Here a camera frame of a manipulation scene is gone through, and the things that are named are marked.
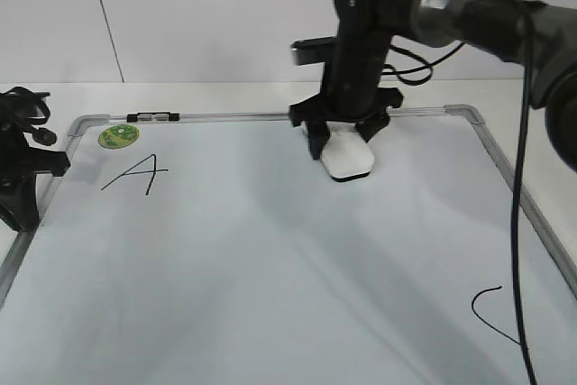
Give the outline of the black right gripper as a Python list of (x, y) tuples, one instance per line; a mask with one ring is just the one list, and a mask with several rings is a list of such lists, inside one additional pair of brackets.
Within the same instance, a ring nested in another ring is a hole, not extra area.
[(389, 125), (388, 107), (399, 108), (403, 96), (396, 88), (381, 88), (380, 79), (394, 33), (386, 28), (335, 35), (333, 58), (324, 65), (319, 92), (291, 105), (294, 126), (306, 122), (309, 153), (319, 160), (331, 138), (326, 121), (356, 123), (365, 142)]

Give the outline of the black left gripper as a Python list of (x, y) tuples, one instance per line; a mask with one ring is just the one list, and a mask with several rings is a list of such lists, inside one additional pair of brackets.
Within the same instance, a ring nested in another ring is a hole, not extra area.
[(70, 167), (64, 151), (51, 151), (58, 137), (47, 127), (50, 93), (13, 87), (1, 94), (1, 219), (13, 231), (37, 228), (36, 179), (62, 177)]

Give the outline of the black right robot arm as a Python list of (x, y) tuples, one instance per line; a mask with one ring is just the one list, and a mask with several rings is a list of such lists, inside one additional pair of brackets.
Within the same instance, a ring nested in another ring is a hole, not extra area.
[(530, 0), (333, 0), (336, 35), (296, 41), (298, 65), (324, 67), (319, 92), (294, 104), (290, 122), (307, 129), (318, 159), (331, 122), (353, 124), (364, 140), (389, 123), (388, 109), (403, 96), (382, 87), (392, 40), (403, 37), (440, 48), (460, 41), (523, 66), (529, 104), (545, 111), (545, 127), (559, 157), (576, 164), (576, 13)]

